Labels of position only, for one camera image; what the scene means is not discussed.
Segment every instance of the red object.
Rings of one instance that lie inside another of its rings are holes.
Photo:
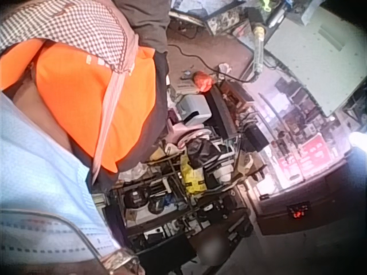
[[[278,159],[280,168],[287,179],[294,175],[300,175],[301,171],[304,177],[315,175],[324,170],[332,161],[329,148],[321,134],[317,134],[309,141],[300,146],[302,157],[289,154],[288,162],[285,158]]]
[[[214,80],[211,76],[201,71],[195,73],[194,82],[196,86],[198,86],[200,92],[207,92],[214,84]]]

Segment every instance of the yellow tool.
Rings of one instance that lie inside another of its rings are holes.
[[[263,2],[264,2],[263,6],[264,11],[268,13],[271,12],[271,7],[269,7],[270,0],[263,0]]]

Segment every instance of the light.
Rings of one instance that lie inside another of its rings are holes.
[[[358,147],[367,153],[367,135],[365,133],[350,133],[349,142],[353,147]]]

